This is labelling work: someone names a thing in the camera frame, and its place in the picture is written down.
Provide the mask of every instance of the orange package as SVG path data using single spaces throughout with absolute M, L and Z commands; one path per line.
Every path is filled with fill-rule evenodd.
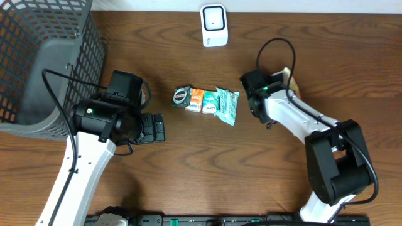
M 190 106 L 187 106 L 186 110 L 201 112 L 203 98 L 204 98 L 204 91 L 202 89 L 193 89 Z

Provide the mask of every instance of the basket mesh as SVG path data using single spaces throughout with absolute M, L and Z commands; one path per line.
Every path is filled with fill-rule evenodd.
M 14 122 L 36 54 L 46 40 L 76 40 L 82 36 L 72 76 L 99 83 L 105 53 L 89 13 L 91 4 L 89 0 L 0 0 L 0 122 Z M 79 34 L 82 20 L 84 28 Z M 95 87 L 70 82 L 63 103 L 65 111 L 94 92 Z M 60 140 L 68 134 L 60 116 L 40 131 L 9 132 Z

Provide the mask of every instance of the teal wrapper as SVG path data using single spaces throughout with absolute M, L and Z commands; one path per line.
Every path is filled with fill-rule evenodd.
M 202 113 L 215 114 L 219 109 L 218 92 L 205 91 L 204 101 L 202 102 Z
M 216 88 L 219 94 L 219 110 L 215 113 L 220 120 L 234 126 L 236 121 L 237 100 L 239 99 L 239 92 L 230 92 Z

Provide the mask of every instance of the black mount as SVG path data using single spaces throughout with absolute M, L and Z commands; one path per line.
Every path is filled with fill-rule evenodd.
M 351 138 L 370 161 L 369 151 L 363 133 L 357 122 L 349 119 L 337 125 Z M 339 139 L 338 134 L 329 129 L 315 132 L 305 138 L 307 170 L 310 185 L 321 201 L 333 205 L 351 194 L 361 193 L 373 183 L 366 162 L 349 143 Z M 331 147 L 345 150 L 346 155 L 335 159 Z
M 149 97 L 141 105 L 143 85 Z M 150 97 L 148 84 L 142 78 L 115 70 L 105 92 L 83 99 L 73 107 L 74 133 L 95 134 L 100 142 L 110 139 L 116 146 L 165 141 L 163 116 L 141 113 Z

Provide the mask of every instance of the white wall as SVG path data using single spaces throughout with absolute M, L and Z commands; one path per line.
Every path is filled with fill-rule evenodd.
M 208 3 L 228 12 L 402 13 L 402 0 L 93 0 L 92 10 L 199 11 Z

